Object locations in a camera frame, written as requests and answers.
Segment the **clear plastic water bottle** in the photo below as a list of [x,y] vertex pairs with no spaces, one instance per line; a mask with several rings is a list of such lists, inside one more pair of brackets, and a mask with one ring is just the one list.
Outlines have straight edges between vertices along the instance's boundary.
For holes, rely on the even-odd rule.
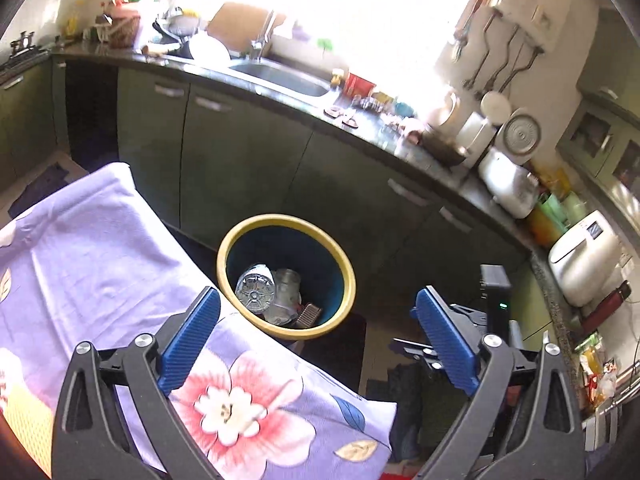
[[291,269],[271,270],[263,263],[246,269],[235,285],[235,297],[254,315],[275,326],[293,323],[302,310],[302,279]]

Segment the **small brown square cup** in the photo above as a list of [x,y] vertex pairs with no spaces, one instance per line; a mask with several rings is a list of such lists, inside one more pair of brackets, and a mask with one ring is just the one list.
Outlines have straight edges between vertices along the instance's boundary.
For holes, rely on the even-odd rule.
[[321,313],[322,309],[314,304],[305,304],[300,315],[296,318],[294,324],[296,330],[308,330],[308,328],[314,327]]

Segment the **yellow-rimmed trash bin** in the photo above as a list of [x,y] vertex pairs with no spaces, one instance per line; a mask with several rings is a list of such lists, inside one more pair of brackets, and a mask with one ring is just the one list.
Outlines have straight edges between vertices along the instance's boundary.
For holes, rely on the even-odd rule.
[[216,274],[232,306],[282,341],[332,332],[356,297],[355,271],[341,246],[286,214],[260,214],[234,226],[218,248]]

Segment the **stainless kitchen sink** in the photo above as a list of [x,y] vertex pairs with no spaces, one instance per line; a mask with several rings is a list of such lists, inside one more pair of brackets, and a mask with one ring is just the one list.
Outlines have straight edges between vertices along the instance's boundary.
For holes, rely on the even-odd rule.
[[238,73],[268,81],[279,87],[302,94],[320,98],[330,92],[329,85],[321,79],[314,78],[288,66],[267,61],[242,61],[230,66]]

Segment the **white air fryer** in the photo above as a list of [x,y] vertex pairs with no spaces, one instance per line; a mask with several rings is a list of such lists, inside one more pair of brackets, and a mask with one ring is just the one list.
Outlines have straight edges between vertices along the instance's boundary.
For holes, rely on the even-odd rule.
[[548,265],[566,301],[581,308],[602,288],[621,252],[611,223],[595,210],[555,242]]

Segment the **purple floral tablecloth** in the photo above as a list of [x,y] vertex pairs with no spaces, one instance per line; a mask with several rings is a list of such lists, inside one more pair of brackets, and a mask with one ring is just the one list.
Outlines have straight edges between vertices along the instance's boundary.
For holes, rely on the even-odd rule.
[[[1,392],[58,403],[75,347],[155,333],[208,285],[114,162],[1,231]],[[376,479],[394,404],[363,399],[229,304],[171,403],[227,479]]]

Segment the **white rice cooker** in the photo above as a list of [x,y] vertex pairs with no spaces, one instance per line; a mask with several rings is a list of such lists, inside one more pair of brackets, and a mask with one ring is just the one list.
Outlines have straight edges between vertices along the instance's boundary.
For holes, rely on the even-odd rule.
[[478,165],[478,174],[495,202],[514,219],[526,218],[538,200],[538,179],[496,148],[490,148]]

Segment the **dark green base cabinets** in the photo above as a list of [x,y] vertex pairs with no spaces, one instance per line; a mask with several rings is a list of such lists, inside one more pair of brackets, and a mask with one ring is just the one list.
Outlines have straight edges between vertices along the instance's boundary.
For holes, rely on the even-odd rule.
[[160,218],[209,248],[254,214],[315,224],[352,262],[356,310],[393,323],[424,285],[477,308],[482,264],[512,280],[529,266],[512,222],[420,148],[188,66],[54,56],[4,72],[2,184],[55,150],[89,171],[126,162]]

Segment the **dark frying pan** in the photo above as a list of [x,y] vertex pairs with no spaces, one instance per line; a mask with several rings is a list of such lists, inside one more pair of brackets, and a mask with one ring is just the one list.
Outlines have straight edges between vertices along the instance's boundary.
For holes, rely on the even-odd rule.
[[434,131],[422,133],[421,145],[447,167],[459,166],[469,156],[466,148]]

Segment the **white kettle jug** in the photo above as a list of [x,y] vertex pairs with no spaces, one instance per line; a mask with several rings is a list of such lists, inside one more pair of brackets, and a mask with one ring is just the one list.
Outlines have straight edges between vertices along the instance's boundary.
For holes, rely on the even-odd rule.
[[427,123],[434,129],[442,130],[452,123],[459,107],[460,98],[454,89],[450,89],[434,105],[431,113],[428,114]]

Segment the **red bowl on counter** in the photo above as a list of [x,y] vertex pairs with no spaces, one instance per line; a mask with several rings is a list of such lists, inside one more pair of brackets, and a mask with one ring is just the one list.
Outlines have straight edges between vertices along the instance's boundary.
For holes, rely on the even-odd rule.
[[366,98],[370,96],[370,93],[375,88],[375,83],[368,81],[366,78],[350,73],[344,84],[343,94],[349,98],[354,96],[360,96],[360,98]]

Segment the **chrome sink faucet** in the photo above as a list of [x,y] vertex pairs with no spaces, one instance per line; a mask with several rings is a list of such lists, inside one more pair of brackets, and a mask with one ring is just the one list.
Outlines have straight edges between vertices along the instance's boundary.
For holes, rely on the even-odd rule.
[[250,59],[259,60],[262,57],[267,44],[270,41],[270,32],[273,28],[274,21],[277,18],[275,10],[271,10],[267,13],[262,29],[258,34],[258,37],[250,42]]

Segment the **wooden cutting board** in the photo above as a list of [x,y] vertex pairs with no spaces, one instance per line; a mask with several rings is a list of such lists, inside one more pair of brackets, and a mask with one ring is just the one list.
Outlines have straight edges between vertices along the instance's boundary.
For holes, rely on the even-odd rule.
[[[208,22],[205,31],[230,52],[247,52],[250,42],[258,37],[268,12],[244,3],[226,2]],[[284,21],[285,15],[277,14],[273,27]]]

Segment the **pink lidded food container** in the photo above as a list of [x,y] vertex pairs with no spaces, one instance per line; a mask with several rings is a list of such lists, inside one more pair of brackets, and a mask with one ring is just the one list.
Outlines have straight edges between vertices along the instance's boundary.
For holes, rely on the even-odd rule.
[[110,11],[111,25],[108,28],[108,44],[114,49],[129,49],[138,38],[141,15],[136,6],[123,4]]

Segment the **red handled scissors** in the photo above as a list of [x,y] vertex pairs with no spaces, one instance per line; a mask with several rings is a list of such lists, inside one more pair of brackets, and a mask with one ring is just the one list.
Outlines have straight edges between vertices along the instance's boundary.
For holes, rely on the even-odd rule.
[[358,122],[354,113],[348,108],[331,106],[323,110],[323,114],[332,119],[339,119],[343,126],[351,129],[358,129]]

